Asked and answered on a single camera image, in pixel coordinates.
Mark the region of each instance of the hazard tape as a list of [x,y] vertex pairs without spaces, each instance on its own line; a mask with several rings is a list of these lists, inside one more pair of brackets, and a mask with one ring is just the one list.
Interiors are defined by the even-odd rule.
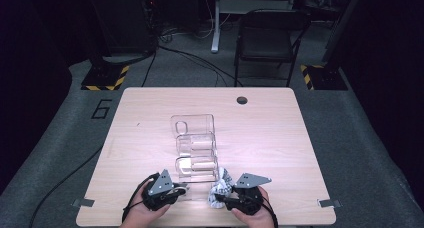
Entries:
[[[314,68],[324,68],[323,66],[315,65],[315,66],[309,66]],[[306,65],[300,65],[300,70],[302,71],[303,78],[305,80],[306,86],[308,87],[308,90],[315,90],[314,85],[312,84],[311,77],[308,73],[308,66]]]
[[127,74],[127,71],[129,70],[129,68],[130,68],[129,66],[126,66],[122,69],[118,80],[116,81],[115,85],[113,85],[113,86],[81,86],[81,90],[92,90],[92,91],[119,90],[122,83],[124,83],[125,75]]

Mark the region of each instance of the human hand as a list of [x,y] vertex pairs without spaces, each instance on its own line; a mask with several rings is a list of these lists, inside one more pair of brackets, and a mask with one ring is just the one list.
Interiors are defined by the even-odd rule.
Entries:
[[[141,193],[146,188],[148,183],[149,182],[146,182],[138,190],[137,194],[134,196],[134,199],[131,202],[131,205],[134,205],[142,201]],[[171,205],[168,204],[157,211],[152,211],[152,210],[149,210],[143,203],[135,205],[133,208],[130,209],[127,217],[125,218],[124,222],[122,223],[120,227],[121,228],[146,228],[150,225],[150,223],[157,220],[159,217],[163,216],[165,212],[168,211],[169,207],[171,207]]]
[[[264,204],[268,208],[271,208],[270,204],[267,202],[269,201],[268,193],[262,187],[258,186],[258,188],[262,194],[262,197],[264,198]],[[231,209],[231,212],[237,219],[248,225],[249,228],[274,228],[274,221],[272,216],[264,207],[261,207],[261,209],[252,216],[244,214],[237,208]]]

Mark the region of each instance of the transparent acrylic box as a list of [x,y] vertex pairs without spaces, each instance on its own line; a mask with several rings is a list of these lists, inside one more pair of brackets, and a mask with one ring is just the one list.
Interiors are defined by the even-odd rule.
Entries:
[[175,115],[171,117],[171,128],[176,140],[179,182],[189,189],[182,200],[205,200],[219,179],[214,117]]

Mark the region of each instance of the black cable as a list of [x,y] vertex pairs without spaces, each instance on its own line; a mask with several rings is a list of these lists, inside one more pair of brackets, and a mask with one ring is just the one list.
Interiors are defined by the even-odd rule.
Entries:
[[208,69],[208,70],[211,70],[211,71],[215,72],[215,74],[216,74],[215,87],[218,84],[218,78],[219,77],[221,77],[221,79],[224,82],[225,86],[228,87],[227,82],[225,82],[224,77],[222,77],[222,75],[218,71],[216,71],[215,69],[210,68],[210,67],[207,67],[207,66],[204,66],[203,64],[198,63],[197,61],[193,60],[190,56],[187,56],[185,54],[181,54],[181,53],[177,53],[177,54],[180,55],[180,56],[182,56],[182,57],[184,57],[184,58],[186,58],[187,60],[189,60],[189,61],[191,61],[191,62],[193,62],[193,63],[195,63],[195,64],[197,64],[197,65],[199,65],[199,66],[201,66],[203,68],[205,68],[205,69]]
[[153,59],[150,62],[149,68],[147,68],[147,72],[146,72],[146,75],[144,76],[144,80],[143,80],[143,83],[141,84],[141,87],[144,87],[144,84],[146,83],[146,80],[147,80],[147,76],[149,75],[150,69],[152,68],[152,65],[155,59],[156,59],[156,51],[153,53]]
[[225,72],[225,71],[221,70],[220,68],[218,68],[217,66],[215,66],[215,65],[214,65],[214,64],[212,64],[211,62],[209,62],[209,61],[207,61],[207,60],[205,60],[205,59],[203,59],[203,58],[201,58],[201,57],[199,57],[199,56],[196,56],[196,55],[193,55],[193,54],[190,54],[190,53],[184,52],[184,51],[179,51],[179,50],[174,50],[174,49],[171,49],[171,48],[163,47],[163,46],[161,46],[161,45],[159,45],[158,47],[159,47],[159,48],[161,48],[161,49],[163,49],[163,50],[172,51],[172,52],[175,52],[175,53],[178,53],[178,54],[184,54],[184,55],[191,56],[191,57],[193,57],[193,58],[195,58],[195,59],[197,59],[197,60],[199,60],[199,61],[204,62],[205,64],[208,64],[209,66],[213,67],[214,69],[219,70],[220,72],[224,73],[225,75],[227,75],[227,76],[229,76],[230,78],[232,78],[232,79],[234,79],[234,80],[235,80],[235,77],[234,77],[234,76],[232,76],[232,75],[228,74],[227,72]]
[[265,197],[262,197],[262,199],[264,199],[268,203],[269,207],[267,205],[265,205],[263,202],[261,203],[261,202],[255,200],[255,199],[253,199],[250,196],[244,196],[244,197],[249,199],[250,201],[256,203],[256,204],[261,205],[263,208],[265,208],[265,210],[267,210],[269,212],[269,214],[271,215],[272,222],[274,223],[274,227],[278,228],[277,216],[275,215],[274,210],[272,209],[271,203],[269,203],[269,201]]
[[87,164],[91,159],[94,158],[94,156],[97,155],[97,153],[99,153],[99,151],[102,150],[103,147],[100,147],[98,150],[96,150],[96,152],[94,152],[93,155],[91,155],[86,161],[84,161],[84,163],[82,163],[80,166],[78,166],[75,170],[73,170],[69,175],[67,175],[65,178],[63,178],[61,181],[59,181],[59,183],[57,183],[44,197],[43,199],[40,201],[40,203],[38,203],[37,208],[35,209],[34,213],[32,214],[31,217],[31,221],[29,223],[29,227],[31,228],[32,225],[34,224],[34,220],[35,217],[37,216],[38,210],[41,208],[41,206],[43,205],[44,201],[46,201],[46,199],[60,186],[63,184],[63,182],[65,182],[69,177],[71,177],[73,174],[75,174],[75,172],[77,172],[79,169],[81,169],[85,164]]
[[107,62],[111,63],[112,65],[123,65],[123,66],[125,66],[125,65],[131,65],[131,64],[140,62],[142,60],[145,60],[146,58],[150,57],[150,55],[151,54],[148,54],[148,55],[143,56],[143,57],[139,57],[139,58],[135,58],[135,59],[131,59],[131,60],[126,60],[126,61],[120,61],[120,62],[109,62],[109,61],[107,61]]
[[135,197],[135,195],[137,194],[137,192],[140,190],[140,188],[148,181],[148,180],[150,180],[150,179],[153,179],[153,178],[155,178],[155,177],[157,177],[158,176],[158,174],[152,174],[152,175],[150,175],[149,177],[147,177],[146,179],[144,179],[144,181],[142,181],[138,186],[137,186],[137,188],[135,189],[135,191],[134,191],[134,193],[132,194],[132,196],[131,196],[131,198],[130,198],[130,201],[128,201],[128,205],[124,208],[124,213],[122,214],[122,222],[124,222],[124,220],[125,220],[125,218],[127,217],[127,215],[128,215],[128,213],[130,212],[130,210],[131,210],[131,208],[133,208],[134,206],[136,206],[136,205],[139,205],[139,204],[141,204],[141,203],[143,203],[144,201],[140,201],[140,202],[137,202],[137,203],[135,203],[135,204],[133,204],[133,205],[131,205],[131,202],[132,202],[132,200],[134,199],[134,197]]
[[171,43],[171,41],[173,40],[173,34],[175,34],[176,31],[178,31],[178,28],[171,28],[165,32],[162,32],[159,35],[159,39],[163,43]]
[[224,25],[224,24],[222,24],[221,26],[220,26],[220,29],[221,29],[221,31],[230,31],[230,30],[232,30],[234,28],[234,24],[233,24],[233,22],[232,21],[230,21],[230,24],[229,25]]

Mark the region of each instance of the wire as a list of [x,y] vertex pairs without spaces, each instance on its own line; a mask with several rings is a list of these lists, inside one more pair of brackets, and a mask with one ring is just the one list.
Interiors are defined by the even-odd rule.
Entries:
[[219,78],[218,75],[220,76],[220,74],[217,71],[215,71],[215,73],[216,73],[216,80],[215,80],[215,87],[216,87],[218,85],[218,78]]
[[170,28],[167,31],[163,31],[161,35],[159,35],[159,39],[163,43],[170,43],[172,41],[173,35],[176,33],[173,33],[174,31],[178,31],[178,28]]
[[135,197],[135,195],[137,194],[137,192],[140,190],[140,188],[148,181],[148,180],[150,180],[150,179],[154,179],[155,177],[158,177],[159,176],[159,174],[158,173],[155,173],[155,174],[152,174],[152,175],[150,175],[149,177],[147,177],[146,179],[144,179],[138,186],[137,186],[137,188],[135,189],[135,191],[133,192],[133,194],[131,195],[131,198],[130,198],[130,201],[128,202],[128,205],[123,209],[124,210],[124,213],[122,214],[122,222],[124,222],[124,220],[125,220],[125,218],[127,217],[127,215],[128,215],[128,212],[130,212],[130,210],[131,210],[131,208],[133,208],[134,206],[136,206],[136,205],[139,205],[139,204],[141,204],[141,203],[143,203],[144,201],[140,201],[140,202],[137,202],[137,203],[135,203],[135,204],[133,204],[133,205],[131,205],[131,202],[132,202],[132,200],[134,199],[134,197]]
[[[190,53],[184,52],[184,51],[179,51],[179,50],[174,50],[174,49],[171,49],[171,48],[163,47],[163,46],[160,46],[160,45],[159,45],[159,48],[161,48],[161,49],[163,49],[163,50],[167,50],[167,51],[175,52],[175,53],[177,53],[177,54],[179,54],[179,55],[181,55],[181,56],[185,57],[186,59],[191,60],[192,62],[194,62],[194,63],[196,63],[196,64],[198,64],[198,65],[200,65],[200,66],[202,66],[202,67],[204,67],[204,68],[206,68],[206,69],[210,69],[210,70],[215,71],[215,72],[216,72],[216,74],[218,74],[218,75],[222,78],[222,81],[224,82],[224,84],[225,84],[225,86],[226,86],[226,87],[228,87],[228,85],[227,85],[227,83],[226,83],[226,81],[225,81],[224,77],[223,77],[221,74],[219,74],[219,73],[217,72],[217,70],[218,70],[218,71],[220,71],[220,72],[222,72],[222,73],[224,73],[225,75],[227,75],[227,76],[229,76],[229,77],[231,77],[231,78],[233,78],[233,79],[234,79],[234,77],[233,77],[232,75],[230,75],[230,74],[228,74],[227,72],[225,72],[225,71],[221,70],[220,68],[218,68],[217,66],[215,66],[215,65],[214,65],[214,64],[212,64],[211,62],[209,62],[209,61],[207,61],[207,60],[205,60],[205,59],[203,59],[203,58],[201,58],[201,57],[199,57],[199,56],[196,56],[196,55],[193,55],[193,54],[190,54]],[[206,67],[206,66],[204,66],[204,65],[201,65],[201,64],[199,64],[199,63],[197,63],[197,62],[193,61],[193,60],[192,60],[192,58],[193,58],[193,59],[196,59],[196,60],[198,60],[198,61],[200,61],[200,62],[203,62],[204,64],[208,65],[209,67]]]
[[[210,16],[210,18],[211,18],[211,21],[213,20],[213,17],[212,17],[212,11],[211,11],[211,8],[209,7],[209,2],[208,2],[208,0],[205,0],[205,2],[206,2],[206,6],[208,7],[208,11],[209,11],[209,16]],[[197,36],[197,35],[195,35],[197,38],[199,38],[199,39],[204,39],[204,38],[206,38],[206,37],[208,37],[210,34],[212,34],[212,31],[213,31],[214,29],[213,29],[213,22],[211,22],[211,28],[209,29],[209,32],[208,32],[208,34],[206,34],[205,36]]]
[[263,202],[259,202],[259,201],[257,201],[257,200],[255,200],[255,199],[253,199],[252,197],[250,197],[250,196],[245,196],[247,199],[249,199],[250,201],[252,201],[252,202],[254,202],[254,203],[256,203],[256,204],[259,204],[259,205],[261,205],[263,208],[265,208],[265,210],[267,210],[268,212],[269,212],[269,214],[271,215],[271,218],[272,218],[272,222],[274,223],[274,227],[275,228],[278,228],[278,220],[277,220],[277,216],[275,215],[275,213],[274,213],[274,210],[272,209],[272,207],[271,207],[271,203],[269,203],[269,201],[265,198],[265,197],[263,197],[262,196],[262,199],[264,199],[264,200],[266,200],[266,202],[268,203],[268,206],[267,205],[265,205]]
[[231,14],[228,14],[227,17],[224,19],[224,21],[219,25],[219,28],[221,28],[221,26],[223,26],[225,24],[225,22],[228,20],[228,18],[230,17]]
[[148,57],[150,57],[150,55],[151,54],[149,53],[146,56],[134,58],[134,59],[131,59],[131,60],[119,61],[119,62],[110,62],[110,61],[107,61],[107,62],[110,63],[110,64],[113,64],[113,65],[131,65],[131,64],[134,64],[134,63],[137,63],[137,62],[140,62],[142,60],[147,59]]
[[152,68],[152,65],[155,59],[156,59],[156,51],[153,53],[153,59],[150,62],[149,68],[147,68],[147,72],[146,72],[146,75],[144,76],[144,80],[143,80],[143,83],[141,84],[141,87],[144,87],[144,84],[146,83],[146,80],[147,80],[147,76],[149,75],[150,69]]
[[84,163],[82,163],[80,166],[78,166],[75,170],[73,170],[71,173],[69,173],[69,175],[67,175],[65,178],[63,178],[61,181],[59,181],[59,183],[57,183],[44,197],[43,199],[40,201],[40,203],[38,203],[37,208],[35,208],[34,213],[32,214],[31,217],[31,221],[29,223],[29,227],[31,228],[32,225],[34,224],[34,220],[35,217],[37,216],[38,210],[41,208],[41,206],[43,205],[44,201],[46,201],[46,199],[60,186],[62,185],[69,177],[71,177],[73,174],[75,174],[75,172],[77,172],[79,169],[81,169],[85,164],[87,164],[91,159],[94,158],[94,156],[97,155],[97,153],[99,153],[102,150],[103,147],[100,147],[98,150],[96,150],[96,152],[94,152],[93,155],[91,155],[86,161],[84,161]]

